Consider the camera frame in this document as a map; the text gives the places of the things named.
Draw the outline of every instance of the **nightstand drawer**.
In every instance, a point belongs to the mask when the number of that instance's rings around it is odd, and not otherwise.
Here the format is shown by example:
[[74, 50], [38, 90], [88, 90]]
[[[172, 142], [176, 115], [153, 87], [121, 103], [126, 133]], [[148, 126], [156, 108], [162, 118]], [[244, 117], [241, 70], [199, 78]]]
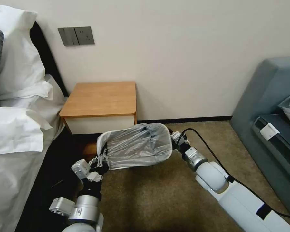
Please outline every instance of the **nightstand drawer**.
[[65, 118], [72, 134], [96, 134], [126, 129], [134, 125], [134, 116]]

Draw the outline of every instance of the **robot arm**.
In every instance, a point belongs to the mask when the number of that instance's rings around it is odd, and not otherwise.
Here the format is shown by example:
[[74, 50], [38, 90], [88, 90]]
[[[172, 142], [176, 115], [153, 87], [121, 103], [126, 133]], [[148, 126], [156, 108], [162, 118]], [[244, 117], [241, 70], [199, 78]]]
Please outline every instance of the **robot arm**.
[[196, 181], [206, 189], [219, 205], [246, 232], [290, 232], [290, 225], [249, 189], [238, 183], [215, 162], [207, 159], [189, 145], [187, 137], [172, 133], [173, 145], [188, 166], [196, 172]]
[[72, 171], [83, 184], [76, 203], [60, 197], [53, 200], [49, 210], [68, 217], [69, 224], [63, 232], [101, 232], [103, 214], [99, 210], [102, 199], [101, 185], [103, 175], [109, 170], [107, 156], [99, 154], [87, 163], [84, 159], [72, 166]]

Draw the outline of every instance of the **light switch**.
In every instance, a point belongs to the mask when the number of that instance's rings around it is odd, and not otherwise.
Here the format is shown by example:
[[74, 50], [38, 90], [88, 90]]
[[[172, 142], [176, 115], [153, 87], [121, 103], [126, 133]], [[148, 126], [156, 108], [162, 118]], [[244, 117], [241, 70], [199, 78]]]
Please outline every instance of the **light switch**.
[[58, 28], [64, 46], [77, 46], [80, 45], [74, 27]]
[[64, 46], [94, 45], [91, 27], [58, 28]]
[[91, 27], [75, 27], [74, 30], [80, 45], [94, 45]]

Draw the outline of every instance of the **white bedsheet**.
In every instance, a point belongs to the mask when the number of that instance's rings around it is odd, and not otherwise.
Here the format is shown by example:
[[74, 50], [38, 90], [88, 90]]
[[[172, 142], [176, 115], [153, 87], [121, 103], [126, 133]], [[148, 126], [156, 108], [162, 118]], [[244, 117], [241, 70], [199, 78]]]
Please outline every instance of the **white bedsheet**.
[[51, 76], [46, 78], [53, 86], [52, 100], [34, 96], [0, 101], [0, 106], [15, 106], [35, 110], [53, 127], [53, 129], [43, 131], [42, 152], [0, 155], [0, 231], [11, 232], [15, 230], [47, 149], [63, 129], [58, 114], [65, 102], [65, 97], [55, 80]]

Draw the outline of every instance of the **white label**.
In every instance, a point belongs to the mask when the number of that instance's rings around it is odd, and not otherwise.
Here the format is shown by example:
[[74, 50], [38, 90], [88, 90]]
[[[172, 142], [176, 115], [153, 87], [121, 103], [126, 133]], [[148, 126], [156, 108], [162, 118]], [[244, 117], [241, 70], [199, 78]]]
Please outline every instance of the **white label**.
[[260, 130], [261, 135], [268, 141], [273, 136], [280, 134], [280, 132], [271, 124], [268, 123], [265, 127]]

